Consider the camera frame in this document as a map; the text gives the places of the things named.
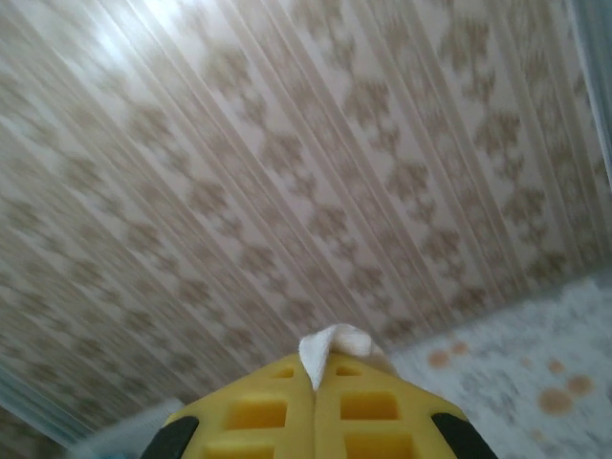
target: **white cloth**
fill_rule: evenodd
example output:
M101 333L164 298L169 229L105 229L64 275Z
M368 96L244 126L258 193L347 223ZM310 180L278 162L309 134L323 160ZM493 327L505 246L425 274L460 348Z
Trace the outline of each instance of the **white cloth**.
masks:
M321 384L327 357L332 352L354 357L378 370L397 376L393 364L367 333L342 323L308 335L299 342L299 358L314 390Z

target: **patterned floor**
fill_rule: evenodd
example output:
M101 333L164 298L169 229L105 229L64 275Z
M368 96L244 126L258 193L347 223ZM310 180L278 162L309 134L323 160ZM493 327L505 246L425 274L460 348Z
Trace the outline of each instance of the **patterned floor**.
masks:
M612 272L392 356L500 459L612 458Z

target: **black trim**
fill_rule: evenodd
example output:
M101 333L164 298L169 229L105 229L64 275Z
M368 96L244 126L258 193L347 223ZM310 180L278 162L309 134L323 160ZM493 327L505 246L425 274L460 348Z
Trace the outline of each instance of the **black trim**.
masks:
M449 413L437 413L431 420L444 436L457 459L497 459L472 424Z
M181 459L198 424L198 418L185 416L161 428L144 450L141 459Z

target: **striped damask wallpaper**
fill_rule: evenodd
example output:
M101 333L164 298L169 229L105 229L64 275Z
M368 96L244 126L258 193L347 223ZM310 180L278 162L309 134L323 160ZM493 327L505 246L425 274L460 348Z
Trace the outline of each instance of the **striped damask wallpaper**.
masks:
M96 428L610 256L563 4L0 3L2 362Z

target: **wall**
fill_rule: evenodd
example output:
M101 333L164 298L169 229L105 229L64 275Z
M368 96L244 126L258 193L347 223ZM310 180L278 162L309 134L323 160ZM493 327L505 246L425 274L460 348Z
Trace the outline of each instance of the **wall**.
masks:
M88 426L610 255L558 1L0 8L0 354Z

